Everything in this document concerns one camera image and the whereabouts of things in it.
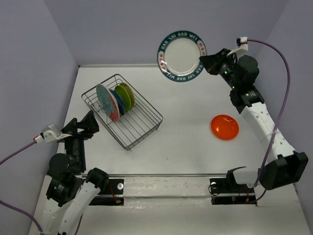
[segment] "white connector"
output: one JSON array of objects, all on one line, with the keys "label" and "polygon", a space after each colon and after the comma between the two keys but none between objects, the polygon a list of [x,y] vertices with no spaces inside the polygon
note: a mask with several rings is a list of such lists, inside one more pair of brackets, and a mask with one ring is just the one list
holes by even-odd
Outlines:
[{"label": "white connector", "polygon": [[248,51],[248,37],[240,37],[240,46],[239,48],[233,49],[227,56],[236,53],[237,55],[244,54]]},{"label": "white connector", "polygon": [[41,135],[36,136],[35,138],[33,138],[33,140],[36,141],[36,143],[41,143],[42,141],[44,141]]},{"label": "white connector", "polygon": [[42,133],[46,143],[57,142],[71,136],[70,134],[63,134],[54,124],[43,129]]}]

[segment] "white wall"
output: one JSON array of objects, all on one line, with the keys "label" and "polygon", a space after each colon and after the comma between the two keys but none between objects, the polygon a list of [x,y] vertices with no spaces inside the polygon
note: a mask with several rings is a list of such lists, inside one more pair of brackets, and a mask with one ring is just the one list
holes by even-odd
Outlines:
[{"label": "white wall", "polygon": [[[291,71],[291,89],[280,130],[297,151],[305,151],[308,166],[296,187],[307,222],[313,232],[313,104],[312,38],[313,1],[290,0],[267,42],[286,56]],[[270,48],[263,47],[257,56],[260,75],[257,86],[264,95],[268,110],[276,119],[286,90],[284,64]]]},{"label": "white wall", "polygon": [[[41,128],[64,124],[77,65],[43,0],[0,0],[0,159]],[[0,166],[0,199],[33,213],[56,145],[35,145]],[[0,234],[30,219],[0,205]]]},{"label": "white wall", "polygon": [[[157,63],[160,42],[190,30],[208,53],[265,40],[288,0],[45,0],[79,65]],[[252,54],[259,46],[251,49]]]}]

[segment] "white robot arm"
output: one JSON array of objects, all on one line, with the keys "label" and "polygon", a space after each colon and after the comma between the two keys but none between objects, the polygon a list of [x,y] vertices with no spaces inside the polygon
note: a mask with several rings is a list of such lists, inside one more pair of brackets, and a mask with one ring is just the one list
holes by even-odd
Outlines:
[{"label": "white robot arm", "polygon": [[[248,38],[237,39],[239,48],[222,49],[214,55],[201,56],[200,61],[211,75],[220,75],[231,87],[230,100],[241,116],[248,122],[261,146],[267,151],[274,130],[274,122],[270,117],[265,101],[255,88],[254,82],[259,74],[258,62],[251,56],[243,54],[248,50]],[[308,157],[298,153],[286,141],[279,130],[275,131],[273,145],[269,149],[267,164],[259,169],[249,169],[244,166],[228,171],[232,182],[253,187],[257,178],[266,190],[271,190],[299,181],[307,163]]]},{"label": "white robot arm", "polygon": [[[265,152],[274,129],[274,121],[268,113],[266,104],[258,102],[252,104],[251,107],[246,106],[241,112],[241,116],[250,125]],[[294,152],[295,149],[287,142],[282,133],[276,130],[275,139],[271,146],[267,163],[278,160],[278,156],[292,156]],[[235,170],[233,174],[237,184],[247,184],[249,188],[253,187],[258,176],[258,172],[255,168],[240,168]]]},{"label": "white robot arm", "polygon": [[108,186],[109,176],[100,169],[94,168],[89,171],[79,190],[82,182],[83,180],[74,177],[71,179],[74,187],[71,187],[70,184],[56,186],[56,181],[51,180],[47,192],[47,196],[50,198],[46,200],[41,219],[45,234],[72,235],[87,206],[101,190],[105,190]]}]

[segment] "wire dish rack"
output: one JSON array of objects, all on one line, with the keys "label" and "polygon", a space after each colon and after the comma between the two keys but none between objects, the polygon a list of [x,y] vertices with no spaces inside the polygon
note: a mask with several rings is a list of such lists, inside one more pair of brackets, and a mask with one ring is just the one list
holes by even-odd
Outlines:
[{"label": "wire dish rack", "polygon": [[113,138],[124,149],[131,150],[158,129],[163,121],[163,116],[121,75],[115,74],[101,84],[114,90],[115,86],[122,82],[132,88],[135,105],[126,114],[120,116],[119,121],[112,121],[101,108],[96,87],[83,93],[82,99],[94,111],[96,118]]}]

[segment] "white table surface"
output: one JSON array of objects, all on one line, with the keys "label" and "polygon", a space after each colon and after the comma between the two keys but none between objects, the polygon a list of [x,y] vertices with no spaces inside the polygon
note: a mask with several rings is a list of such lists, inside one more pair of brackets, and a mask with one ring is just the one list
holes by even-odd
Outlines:
[{"label": "white table surface", "polygon": [[[44,179],[37,219],[50,180]],[[78,235],[310,235],[293,185],[268,191],[257,207],[212,206],[208,182],[208,177],[127,177],[125,206],[88,206]],[[258,186],[256,197],[263,190]],[[33,223],[29,235],[37,234]]]},{"label": "white table surface", "polygon": [[[85,141],[87,170],[109,174],[226,173],[238,166],[259,167],[264,150],[229,100],[230,88],[220,76],[203,71],[185,83],[170,81],[158,68],[80,68],[66,124],[89,111],[81,95],[113,74],[121,74],[164,117],[159,129],[132,151],[124,150],[100,124]],[[210,130],[219,114],[234,117],[240,132],[232,141],[217,139]],[[59,152],[64,151],[62,144]]]},{"label": "white table surface", "polygon": [[[132,151],[124,150],[100,126],[85,142],[87,169],[109,174],[226,173],[247,165],[259,167],[264,151],[229,100],[229,87],[218,76],[202,73],[174,83],[158,68],[80,68],[66,123],[89,111],[82,93],[119,73],[164,116],[159,130]],[[220,141],[209,130],[218,114],[236,118],[240,132]],[[34,216],[39,219],[51,178],[46,176]],[[309,235],[293,185],[268,191],[254,205],[212,206],[208,177],[126,177],[125,205],[89,206],[79,235]],[[263,188],[255,189],[259,197]],[[32,224],[29,235],[37,235]]]}]

